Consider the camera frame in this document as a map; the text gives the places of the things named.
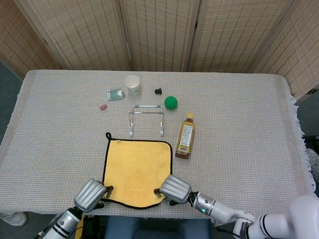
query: paper cup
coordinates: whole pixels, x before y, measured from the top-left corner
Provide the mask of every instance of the paper cup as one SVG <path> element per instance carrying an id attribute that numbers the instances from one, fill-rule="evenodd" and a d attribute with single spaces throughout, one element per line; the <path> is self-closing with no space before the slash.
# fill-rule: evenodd
<path id="1" fill-rule="evenodd" d="M 136 96 L 140 93 L 140 78 L 138 76 L 128 76 L 125 79 L 125 85 L 129 89 L 131 95 Z"/>

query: pink object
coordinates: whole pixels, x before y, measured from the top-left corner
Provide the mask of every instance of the pink object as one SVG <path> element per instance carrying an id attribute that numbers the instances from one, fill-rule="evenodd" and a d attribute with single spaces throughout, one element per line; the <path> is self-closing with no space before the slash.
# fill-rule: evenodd
<path id="1" fill-rule="evenodd" d="M 104 111 L 104 110 L 106 110 L 107 108 L 108 108 L 107 105 L 102 105 L 102 106 L 100 106 L 100 110 L 101 110 L 101 111 Z"/>

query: yellow cloth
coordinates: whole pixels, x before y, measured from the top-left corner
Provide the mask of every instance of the yellow cloth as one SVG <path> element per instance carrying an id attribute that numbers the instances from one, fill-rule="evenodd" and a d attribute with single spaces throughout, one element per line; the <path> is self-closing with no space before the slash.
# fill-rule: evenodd
<path id="1" fill-rule="evenodd" d="M 171 146 L 162 141 L 111 139 L 106 156 L 104 185 L 114 187 L 109 201 L 133 208 L 158 205 L 154 189 L 171 174 Z"/>

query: floor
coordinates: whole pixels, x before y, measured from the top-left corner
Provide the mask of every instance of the floor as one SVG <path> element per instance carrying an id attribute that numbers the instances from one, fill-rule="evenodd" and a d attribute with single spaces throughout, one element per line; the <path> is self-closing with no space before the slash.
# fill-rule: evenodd
<path id="1" fill-rule="evenodd" d="M 9 123 L 21 80 L 0 62 L 0 142 Z M 319 91 L 301 103 L 298 118 L 304 133 L 319 135 Z M 32 239 L 45 228 L 54 215 L 41 215 L 28 212 L 28 222 L 22 227 L 13 227 L 0 220 L 0 239 Z M 231 230 L 233 224 L 226 225 Z M 213 229 L 214 239 L 232 239 L 232 235 L 219 233 Z"/>

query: shoe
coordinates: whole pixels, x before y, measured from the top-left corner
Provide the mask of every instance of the shoe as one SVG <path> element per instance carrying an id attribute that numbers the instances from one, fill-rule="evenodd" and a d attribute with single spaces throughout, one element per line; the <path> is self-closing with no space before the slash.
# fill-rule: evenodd
<path id="1" fill-rule="evenodd" d="M 319 156 L 311 148 L 307 148 L 306 152 L 309 155 L 309 163 L 315 180 L 319 182 Z"/>
<path id="2" fill-rule="evenodd" d="M 27 221 L 26 213 L 14 213 L 12 215 L 0 213 L 0 219 L 16 227 L 23 226 Z"/>

